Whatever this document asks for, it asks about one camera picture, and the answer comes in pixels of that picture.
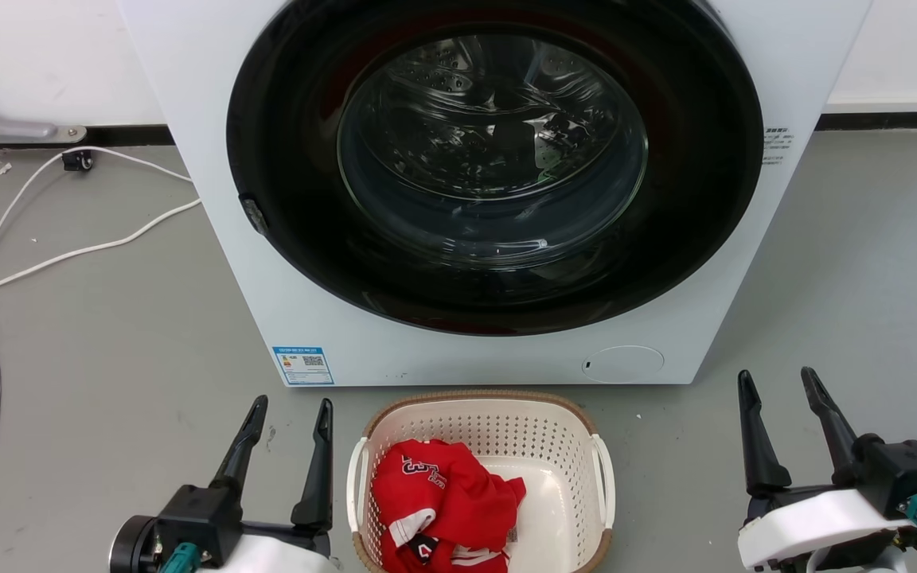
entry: front-loading washing machine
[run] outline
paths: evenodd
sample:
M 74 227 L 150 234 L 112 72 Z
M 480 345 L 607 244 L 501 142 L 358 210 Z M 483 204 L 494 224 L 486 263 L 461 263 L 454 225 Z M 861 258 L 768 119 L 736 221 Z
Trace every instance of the front-loading washing machine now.
M 869 3 L 120 0 L 289 385 L 692 381 Z

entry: robotic arm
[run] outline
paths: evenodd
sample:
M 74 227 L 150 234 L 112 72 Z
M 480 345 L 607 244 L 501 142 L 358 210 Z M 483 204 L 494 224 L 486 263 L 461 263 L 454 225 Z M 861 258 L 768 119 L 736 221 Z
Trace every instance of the robotic arm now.
M 917 442 L 856 438 L 818 374 L 802 369 L 809 407 L 826 436 L 829 485 L 792 487 L 778 463 L 748 370 L 738 375 L 748 517 L 738 550 L 749 571 L 813 573 L 863 567 L 863 573 L 907 573 L 917 551 Z
M 112 543 L 109 573 L 338 573 L 331 545 L 331 400 L 321 402 L 314 453 L 292 508 L 292 525 L 243 521 L 240 505 L 250 453 L 261 438 L 266 396 L 250 407 L 207 487 L 184 485 L 155 517 L 127 520 Z

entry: laundry basket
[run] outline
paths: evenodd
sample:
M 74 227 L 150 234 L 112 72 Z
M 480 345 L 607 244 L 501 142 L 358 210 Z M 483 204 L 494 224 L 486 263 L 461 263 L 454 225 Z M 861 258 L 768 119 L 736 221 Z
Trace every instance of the laundry basket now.
M 615 522 L 614 468 L 582 409 L 537 392 L 440 392 L 386 407 L 349 460 L 349 529 L 371 573 L 384 571 L 384 526 L 371 483 L 387 450 L 407 439 L 463 442 L 491 473 L 525 480 L 509 573 L 586 573 L 607 554 Z

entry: gray floor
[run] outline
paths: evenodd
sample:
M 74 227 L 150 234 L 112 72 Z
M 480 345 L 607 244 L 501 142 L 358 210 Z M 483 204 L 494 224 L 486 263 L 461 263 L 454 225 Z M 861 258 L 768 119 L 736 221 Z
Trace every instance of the gray floor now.
M 134 153 L 181 170 L 175 149 Z M 0 156 L 12 164 L 0 214 L 48 156 Z M 194 197 L 111 157 L 88 174 L 49 170 L 30 192 L 1 240 L 0 277 L 125 236 Z M 4 286 L 0 356 L 0 571 L 104 570 L 128 516 L 207 482 L 261 392 L 274 438 L 255 453 L 245 515 L 287 520 L 317 405 L 331 395 L 332 544 L 346 572 L 363 571 L 342 507 L 345 464 L 371 414 L 412 389 L 283 388 L 200 208 Z M 856 431 L 917 439 L 916 131 L 816 135 L 691 387 L 551 388 L 586 407 L 615 461 L 618 521 L 602 571 L 742 570 L 736 373 L 756 376 L 794 480 L 823 482 L 829 456 L 803 365 L 819 370 Z

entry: clothes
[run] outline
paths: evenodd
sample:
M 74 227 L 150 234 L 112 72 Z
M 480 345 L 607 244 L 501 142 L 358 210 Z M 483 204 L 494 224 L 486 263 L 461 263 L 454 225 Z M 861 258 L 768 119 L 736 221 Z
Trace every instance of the clothes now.
M 465 443 L 397 443 L 372 491 L 387 528 L 381 566 L 389 573 L 506 573 L 525 485 L 488 472 Z

